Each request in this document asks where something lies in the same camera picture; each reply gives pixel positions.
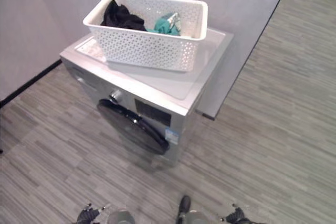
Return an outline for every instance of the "white wall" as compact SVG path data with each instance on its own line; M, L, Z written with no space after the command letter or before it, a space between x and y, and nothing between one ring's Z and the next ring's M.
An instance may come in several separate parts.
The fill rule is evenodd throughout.
M59 59L89 30L99 0L0 0L0 100Z
M278 0L203 1L209 6L208 25L235 35L198 107L214 117Z

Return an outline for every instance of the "label sticker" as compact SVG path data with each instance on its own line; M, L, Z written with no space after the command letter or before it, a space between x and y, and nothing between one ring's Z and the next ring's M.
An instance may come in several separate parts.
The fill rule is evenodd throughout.
M170 128L166 128L165 139L172 144L178 144L179 134L175 131L172 131Z

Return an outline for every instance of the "washing machine door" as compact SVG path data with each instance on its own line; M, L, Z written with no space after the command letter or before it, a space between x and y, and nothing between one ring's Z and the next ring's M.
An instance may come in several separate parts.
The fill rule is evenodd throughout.
M120 134L145 150L163 155L169 149L164 136L136 113L107 99L100 100L97 108Z

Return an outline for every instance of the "front-load washing machine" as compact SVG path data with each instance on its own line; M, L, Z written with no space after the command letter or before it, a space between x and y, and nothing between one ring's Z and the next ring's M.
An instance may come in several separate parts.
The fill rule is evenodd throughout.
M195 106L232 37L208 29L191 72L108 62L92 35L60 55L119 134L156 159L175 165L188 143Z

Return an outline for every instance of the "perforated basket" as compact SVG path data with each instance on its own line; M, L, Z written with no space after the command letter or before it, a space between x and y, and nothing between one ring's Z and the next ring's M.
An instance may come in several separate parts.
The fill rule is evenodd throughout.
M207 4L193 0L115 0L131 14L144 19L146 28L154 28L165 14L178 12L181 36L147 31L100 26L104 12L112 0L101 0L83 23L93 33L107 60L120 63L191 71L198 43L206 36Z

